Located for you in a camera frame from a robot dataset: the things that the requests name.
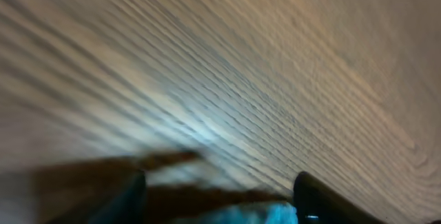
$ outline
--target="wooden surface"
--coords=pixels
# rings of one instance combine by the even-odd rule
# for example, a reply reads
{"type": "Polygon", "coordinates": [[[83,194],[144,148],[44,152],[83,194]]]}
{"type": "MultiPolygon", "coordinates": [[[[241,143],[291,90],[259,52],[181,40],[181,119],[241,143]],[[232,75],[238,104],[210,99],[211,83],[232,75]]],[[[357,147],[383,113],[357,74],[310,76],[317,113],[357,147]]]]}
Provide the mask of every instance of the wooden surface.
{"type": "Polygon", "coordinates": [[[440,218],[440,7],[0,0],[0,172],[194,149],[180,177],[289,194],[306,170],[388,223],[440,218]]]}

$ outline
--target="blurry black object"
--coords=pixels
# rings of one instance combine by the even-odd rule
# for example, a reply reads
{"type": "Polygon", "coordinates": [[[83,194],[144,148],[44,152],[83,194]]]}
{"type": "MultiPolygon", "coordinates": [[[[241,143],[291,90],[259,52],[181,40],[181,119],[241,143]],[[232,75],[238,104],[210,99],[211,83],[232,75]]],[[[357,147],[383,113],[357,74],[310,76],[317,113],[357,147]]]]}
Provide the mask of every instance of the blurry black object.
{"type": "Polygon", "coordinates": [[[299,224],[383,223],[306,172],[294,182],[294,206],[299,224]]]}

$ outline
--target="wood grain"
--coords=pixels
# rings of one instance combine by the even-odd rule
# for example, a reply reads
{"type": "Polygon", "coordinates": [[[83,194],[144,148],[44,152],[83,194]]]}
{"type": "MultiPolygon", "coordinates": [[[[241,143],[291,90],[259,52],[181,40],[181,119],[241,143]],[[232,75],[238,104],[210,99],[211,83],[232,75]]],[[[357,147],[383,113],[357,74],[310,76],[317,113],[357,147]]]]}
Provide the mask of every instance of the wood grain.
{"type": "Polygon", "coordinates": [[[440,218],[440,6],[0,0],[0,172],[196,149],[209,185],[306,170],[388,223],[440,218]]]}

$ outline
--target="brown wood surface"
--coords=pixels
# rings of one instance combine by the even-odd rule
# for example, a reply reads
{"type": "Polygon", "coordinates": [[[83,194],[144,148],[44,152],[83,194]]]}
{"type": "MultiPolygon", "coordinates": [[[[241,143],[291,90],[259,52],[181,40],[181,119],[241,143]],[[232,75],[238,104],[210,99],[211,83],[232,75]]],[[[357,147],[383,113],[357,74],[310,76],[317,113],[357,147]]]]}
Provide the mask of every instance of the brown wood surface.
{"type": "Polygon", "coordinates": [[[424,223],[440,59],[441,0],[0,0],[0,172],[194,149],[210,185],[289,194],[306,170],[424,223]]]}

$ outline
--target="black object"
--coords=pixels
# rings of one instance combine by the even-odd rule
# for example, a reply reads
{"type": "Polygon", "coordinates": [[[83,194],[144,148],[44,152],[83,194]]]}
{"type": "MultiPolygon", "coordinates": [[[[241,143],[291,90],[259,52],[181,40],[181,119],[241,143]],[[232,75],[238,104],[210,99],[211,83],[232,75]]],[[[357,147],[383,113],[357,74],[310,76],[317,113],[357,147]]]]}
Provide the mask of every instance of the black object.
{"type": "Polygon", "coordinates": [[[301,172],[294,182],[294,206],[299,224],[383,223],[307,172],[301,172]]]}

